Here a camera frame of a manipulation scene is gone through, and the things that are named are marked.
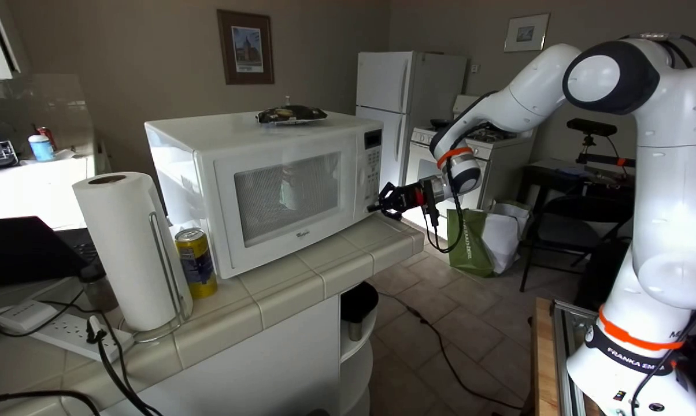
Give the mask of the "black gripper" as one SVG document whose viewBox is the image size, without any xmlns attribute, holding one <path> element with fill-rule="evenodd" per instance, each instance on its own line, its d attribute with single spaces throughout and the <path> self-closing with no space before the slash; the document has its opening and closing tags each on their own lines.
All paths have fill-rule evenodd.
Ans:
<svg viewBox="0 0 696 416">
<path fill-rule="evenodd" d="M 384 212 L 400 220 L 406 209 L 421 207 L 429 220 L 438 216 L 436 202 L 448 197 L 448 186 L 441 175 L 421 178 L 412 185 L 386 182 L 378 192 L 378 200 L 368 205 L 368 212 Z"/>
</svg>

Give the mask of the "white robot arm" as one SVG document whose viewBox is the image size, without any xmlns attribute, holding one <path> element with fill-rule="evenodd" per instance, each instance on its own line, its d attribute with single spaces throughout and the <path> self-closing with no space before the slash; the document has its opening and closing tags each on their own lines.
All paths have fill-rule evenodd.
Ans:
<svg viewBox="0 0 696 416">
<path fill-rule="evenodd" d="M 473 189 L 480 170 L 466 132 L 528 132 L 563 101 L 635 120 L 630 244 L 567 375 L 606 416 L 696 416 L 696 387 L 674 367 L 696 313 L 696 67 L 676 67 L 659 41 L 540 50 L 435 134 L 435 175 L 386 185 L 374 207 L 398 216 Z"/>
</svg>

